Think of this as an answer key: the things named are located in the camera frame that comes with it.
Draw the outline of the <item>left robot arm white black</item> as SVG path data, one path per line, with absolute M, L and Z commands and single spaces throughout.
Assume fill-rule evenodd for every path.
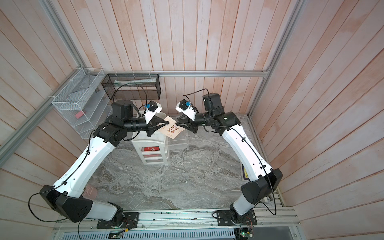
M 134 117 L 136 106 L 130 100 L 112 104 L 112 114 L 91 132 L 89 143 L 68 171 L 52 186 L 45 185 L 38 193 L 50 208 L 66 219 L 78 223 L 83 219 L 109 222 L 114 228 L 123 224 L 123 209 L 112 203 L 87 199 L 83 192 L 91 176 L 103 160 L 121 141 L 129 141 L 128 133 L 146 132 L 151 137 L 155 131 L 168 124 L 157 117 L 162 106 L 150 101 L 144 115 Z

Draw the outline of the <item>white plastic drawer organizer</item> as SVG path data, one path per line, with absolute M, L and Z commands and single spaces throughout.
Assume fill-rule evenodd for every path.
M 144 165 L 167 164 L 169 161 L 168 137 L 158 131 L 154 132 L 150 138 L 145 131 L 140 132 L 132 140 L 132 144 Z M 144 147 L 160 147 L 160 151 L 144 152 Z

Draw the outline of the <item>beige postcard red text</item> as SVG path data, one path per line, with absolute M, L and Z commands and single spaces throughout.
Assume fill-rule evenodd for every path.
M 160 128 L 158 132 L 161 134 L 169 137 L 170 139 L 174 140 L 181 132 L 183 132 L 185 129 L 182 127 L 179 127 L 176 125 L 176 122 L 173 118 L 167 116 L 164 118 L 165 121 L 168 121 L 169 123 Z

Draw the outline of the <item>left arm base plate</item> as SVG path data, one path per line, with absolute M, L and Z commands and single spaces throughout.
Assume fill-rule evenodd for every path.
M 139 212 L 121 212 L 110 221 L 99 220 L 97 229 L 135 229 L 138 225 Z

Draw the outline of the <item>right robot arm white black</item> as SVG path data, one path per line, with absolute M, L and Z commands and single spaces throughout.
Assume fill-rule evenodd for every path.
M 278 187 L 283 174 L 273 169 L 260 155 L 247 137 L 240 120 L 233 112 L 225 112 L 221 97 L 217 93 L 203 96 L 205 112 L 199 113 L 190 101 L 181 100 L 176 110 L 182 115 L 177 126 L 194 134 L 199 127 L 210 126 L 214 133 L 222 136 L 240 159 L 248 173 L 249 182 L 241 187 L 240 197 L 230 205 L 228 211 L 217 211 L 217 219 L 229 221 L 231 225 L 241 224 L 249 218 L 251 210 Z

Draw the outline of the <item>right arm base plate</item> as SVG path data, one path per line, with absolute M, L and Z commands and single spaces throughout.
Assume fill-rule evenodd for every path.
M 256 226 L 257 219 L 255 212 L 249 210 L 246 214 L 240 216 L 234 210 L 218 210 L 213 213 L 213 217 L 217 220 L 219 226 Z

